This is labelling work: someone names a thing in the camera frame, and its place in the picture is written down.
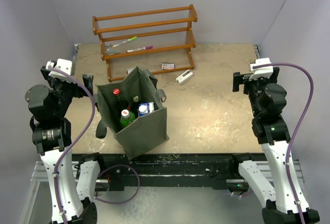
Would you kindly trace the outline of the green soda bottle yellow label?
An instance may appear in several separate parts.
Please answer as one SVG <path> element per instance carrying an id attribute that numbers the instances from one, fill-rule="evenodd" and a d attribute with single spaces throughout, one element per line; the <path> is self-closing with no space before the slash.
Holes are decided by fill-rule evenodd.
<path id="1" fill-rule="evenodd" d="M 140 97 L 138 95 L 134 96 L 133 101 L 132 101 L 131 109 L 133 111 L 138 111 L 140 104 L 141 104 Z"/>

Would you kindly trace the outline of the Coca-Cola glass bottle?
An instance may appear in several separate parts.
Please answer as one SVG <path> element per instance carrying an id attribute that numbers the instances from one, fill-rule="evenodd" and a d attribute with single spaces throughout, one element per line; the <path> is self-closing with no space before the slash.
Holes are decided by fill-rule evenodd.
<path id="1" fill-rule="evenodd" d="M 129 102 L 121 94 L 119 88 L 113 89 L 113 95 L 115 97 L 114 107 L 121 114 L 122 110 L 129 110 Z"/>

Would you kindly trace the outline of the grey-green canvas bag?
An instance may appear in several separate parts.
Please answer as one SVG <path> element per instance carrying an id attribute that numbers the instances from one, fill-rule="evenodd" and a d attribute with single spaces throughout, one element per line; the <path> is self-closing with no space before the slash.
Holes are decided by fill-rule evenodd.
<path id="1" fill-rule="evenodd" d="M 122 81 L 97 85 L 94 94 L 95 105 L 101 115 L 95 136 L 103 139 L 111 130 L 115 140 L 123 147 L 128 159 L 136 158 L 168 140 L 167 109 L 163 106 L 166 94 L 157 88 L 158 80 L 149 70 L 140 67 L 128 74 Z M 115 109 L 113 89 L 119 88 L 129 102 L 129 110 L 135 120 L 125 128 L 120 123 L 121 114 Z M 141 103 L 154 102 L 156 110 L 139 117 L 138 111 L 131 109 L 133 97 L 138 95 Z"/>

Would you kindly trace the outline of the blue orange juice carton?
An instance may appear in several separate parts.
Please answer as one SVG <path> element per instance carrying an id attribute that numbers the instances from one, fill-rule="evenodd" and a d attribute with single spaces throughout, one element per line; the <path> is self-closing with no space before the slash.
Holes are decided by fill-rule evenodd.
<path id="1" fill-rule="evenodd" d="M 154 102 L 146 102 L 139 104 L 138 107 L 138 116 L 142 117 L 148 115 L 156 110 L 156 105 Z"/>

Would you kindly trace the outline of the orange drink plastic bottle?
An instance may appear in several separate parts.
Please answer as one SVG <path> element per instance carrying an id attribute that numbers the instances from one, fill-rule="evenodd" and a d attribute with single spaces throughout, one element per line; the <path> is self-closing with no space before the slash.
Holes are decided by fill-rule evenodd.
<path id="1" fill-rule="evenodd" d="M 135 119 L 135 115 L 132 113 L 132 111 L 127 109 L 121 111 L 120 123 L 122 128 L 125 128 L 130 125 Z"/>

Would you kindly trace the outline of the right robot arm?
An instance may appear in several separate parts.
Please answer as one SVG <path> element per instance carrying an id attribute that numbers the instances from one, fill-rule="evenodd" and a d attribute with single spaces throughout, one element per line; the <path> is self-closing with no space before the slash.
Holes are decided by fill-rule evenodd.
<path id="1" fill-rule="evenodd" d="M 266 156 L 272 182 L 249 153 L 235 154 L 229 166 L 234 178 L 244 178 L 262 206 L 264 223 L 317 223 L 318 211 L 310 208 L 300 187 L 291 152 L 288 127 L 281 116 L 286 90 L 277 84 L 279 69 L 267 77 L 233 74 L 233 92 L 243 85 L 253 112 L 252 130 Z"/>

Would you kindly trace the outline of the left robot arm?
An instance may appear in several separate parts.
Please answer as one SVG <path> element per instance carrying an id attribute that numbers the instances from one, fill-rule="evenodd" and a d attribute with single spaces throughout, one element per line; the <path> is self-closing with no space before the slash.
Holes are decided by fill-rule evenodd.
<path id="1" fill-rule="evenodd" d="M 86 132 L 71 139 L 71 123 L 65 114 L 73 98 L 93 99 L 93 76 L 84 75 L 79 82 L 72 73 L 53 66 L 40 69 L 48 86 L 34 85 L 25 94 L 32 114 L 29 125 L 32 142 L 45 166 L 52 198 L 52 223 L 86 223 L 96 207 L 88 197 L 80 197 L 72 167 L 72 147 Z"/>

